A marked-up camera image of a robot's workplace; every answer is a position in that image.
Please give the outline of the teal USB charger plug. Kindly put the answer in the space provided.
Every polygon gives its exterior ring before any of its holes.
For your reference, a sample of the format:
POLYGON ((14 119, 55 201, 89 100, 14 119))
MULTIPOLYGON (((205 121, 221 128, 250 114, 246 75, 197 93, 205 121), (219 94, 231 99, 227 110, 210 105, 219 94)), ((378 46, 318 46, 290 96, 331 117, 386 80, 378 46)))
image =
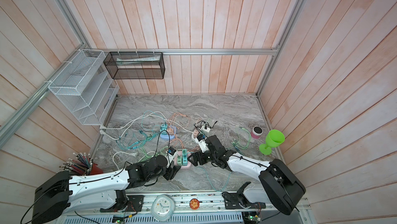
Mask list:
POLYGON ((183 166, 187 166, 188 165, 187 155, 188 155, 187 150, 183 149, 182 150, 182 157, 183 157, 183 164, 184 164, 183 166))

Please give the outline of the pink power strip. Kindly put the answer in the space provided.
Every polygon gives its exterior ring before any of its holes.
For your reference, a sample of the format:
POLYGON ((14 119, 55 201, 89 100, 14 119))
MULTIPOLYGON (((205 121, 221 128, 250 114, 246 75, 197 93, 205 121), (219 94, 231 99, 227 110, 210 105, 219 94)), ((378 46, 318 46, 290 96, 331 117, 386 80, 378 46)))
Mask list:
POLYGON ((191 167, 191 162, 187 160, 187 156, 183 154, 177 154, 174 158, 174 165, 181 167, 182 170, 186 170, 191 167))

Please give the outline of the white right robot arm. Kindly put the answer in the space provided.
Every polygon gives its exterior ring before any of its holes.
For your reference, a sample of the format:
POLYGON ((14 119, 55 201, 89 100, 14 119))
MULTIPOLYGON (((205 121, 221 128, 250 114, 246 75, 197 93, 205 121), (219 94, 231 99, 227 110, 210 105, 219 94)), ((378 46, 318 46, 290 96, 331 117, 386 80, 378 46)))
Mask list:
POLYGON ((306 193, 303 183, 279 160, 260 161, 223 146, 213 135, 198 142, 201 151, 188 156, 194 166, 212 163, 215 167, 238 172, 257 180, 258 188, 243 188, 242 195, 250 203, 270 202, 280 213, 290 215, 306 193))

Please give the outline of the green USB charger plug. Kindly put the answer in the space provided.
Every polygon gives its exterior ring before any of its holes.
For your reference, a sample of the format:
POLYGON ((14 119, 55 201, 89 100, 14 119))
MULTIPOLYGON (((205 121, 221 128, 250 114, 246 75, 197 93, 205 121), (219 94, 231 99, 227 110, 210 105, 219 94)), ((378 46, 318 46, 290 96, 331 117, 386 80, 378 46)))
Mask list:
POLYGON ((177 165, 178 166, 183 166, 183 157, 182 156, 178 156, 177 157, 177 165))

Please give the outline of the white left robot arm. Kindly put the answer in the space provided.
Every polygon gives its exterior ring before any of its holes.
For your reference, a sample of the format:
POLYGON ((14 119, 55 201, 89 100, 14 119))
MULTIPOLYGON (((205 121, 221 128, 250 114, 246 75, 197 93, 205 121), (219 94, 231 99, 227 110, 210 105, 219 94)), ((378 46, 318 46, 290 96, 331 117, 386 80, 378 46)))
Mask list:
POLYGON ((96 175, 70 175, 62 171, 35 191, 32 224, 45 224, 62 214, 98 208, 121 212, 128 208, 126 190, 150 187, 160 177, 171 180, 181 168, 162 155, 130 164, 117 171, 96 175))

